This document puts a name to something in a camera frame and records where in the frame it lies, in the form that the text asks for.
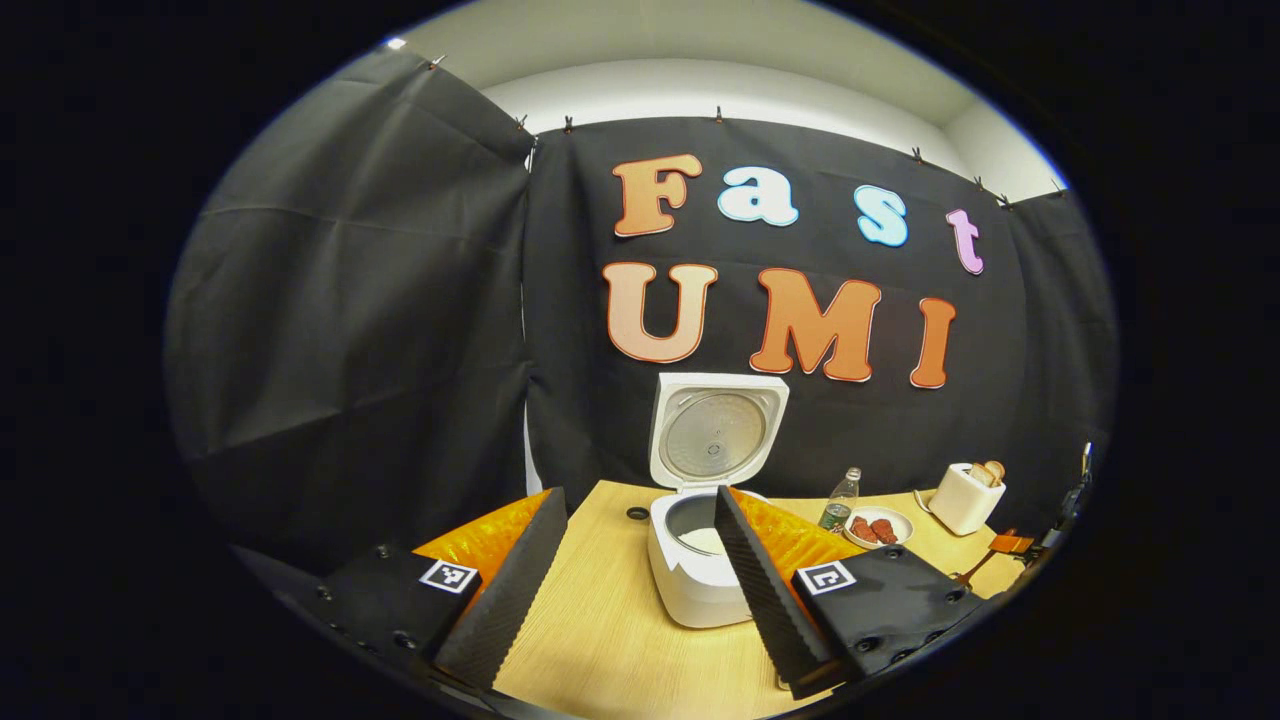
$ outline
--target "pink letter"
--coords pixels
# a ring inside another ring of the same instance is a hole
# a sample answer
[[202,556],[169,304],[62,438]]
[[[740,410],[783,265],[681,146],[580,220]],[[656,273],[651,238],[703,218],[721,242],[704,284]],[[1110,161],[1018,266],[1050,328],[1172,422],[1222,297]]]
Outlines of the pink letter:
[[956,232],[956,252],[960,254],[960,264],[973,274],[982,273],[982,258],[973,251],[973,238],[978,236],[978,228],[969,222],[969,214],[964,210],[947,213],[947,224]]

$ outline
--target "white plate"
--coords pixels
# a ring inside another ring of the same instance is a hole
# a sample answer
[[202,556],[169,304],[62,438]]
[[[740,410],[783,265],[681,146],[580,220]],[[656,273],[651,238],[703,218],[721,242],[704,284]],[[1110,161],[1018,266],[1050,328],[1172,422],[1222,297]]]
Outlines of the white plate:
[[915,525],[897,510],[890,510],[888,507],[868,506],[868,507],[854,507],[854,514],[849,516],[849,521],[845,523],[845,538],[849,542],[856,544],[858,547],[864,547],[867,550],[877,550],[884,547],[882,542],[867,542],[854,533],[849,532],[849,528],[854,525],[854,518],[863,518],[867,524],[870,525],[876,520],[888,520],[893,525],[893,534],[897,537],[897,544],[904,544],[906,541],[911,539],[911,534],[915,533]]

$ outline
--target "water bottle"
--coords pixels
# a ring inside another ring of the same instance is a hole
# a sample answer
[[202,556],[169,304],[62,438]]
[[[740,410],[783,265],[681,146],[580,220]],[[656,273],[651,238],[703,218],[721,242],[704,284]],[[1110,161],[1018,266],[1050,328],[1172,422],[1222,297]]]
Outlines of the water bottle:
[[840,484],[832,491],[831,498],[827,500],[827,507],[822,511],[818,527],[838,533],[849,523],[850,515],[854,514],[854,503],[858,502],[858,482],[861,479],[863,471],[858,468],[850,468],[845,471],[845,478],[840,480]]

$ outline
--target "black fabric backdrop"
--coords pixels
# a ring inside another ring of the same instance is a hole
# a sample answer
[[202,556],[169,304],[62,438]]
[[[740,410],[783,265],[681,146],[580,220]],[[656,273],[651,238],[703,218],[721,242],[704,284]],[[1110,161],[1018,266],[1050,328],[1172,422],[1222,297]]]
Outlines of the black fabric backdrop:
[[379,50],[221,179],[165,364],[180,451],[233,542],[325,575],[525,495],[531,146],[448,72]]
[[[687,199],[663,205],[675,227],[620,238],[621,163],[692,154]],[[788,227],[726,218],[717,197],[726,170],[759,165],[791,182],[799,219]],[[854,190],[873,184],[908,208],[908,241],[872,243],[858,231]],[[768,292],[760,270],[791,268],[826,309],[846,279],[878,286],[863,383],[799,366],[781,375],[791,398],[773,451],[745,487],[772,496],[824,496],[845,468],[863,468],[863,493],[936,487],[950,462],[998,459],[1009,491],[993,525],[1038,532],[1056,518],[1079,474],[1084,438],[1101,450],[1116,392],[1116,320],[1105,270],[1083,215],[1068,197],[1005,210],[954,173],[868,142],[763,122],[643,119],[539,136],[525,232],[525,320],[534,365],[529,423],[544,483],[571,505],[596,478],[653,486],[648,441],[660,372],[754,373]],[[960,264],[946,214],[964,209],[979,228],[979,275]],[[600,270],[640,261],[658,275],[646,288],[645,328],[675,327],[672,265],[714,266],[698,350],[653,364],[613,347]],[[956,307],[947,382],[911,386],[923,338],[918,304]],[[795,357],[795,350],[788,350]]]

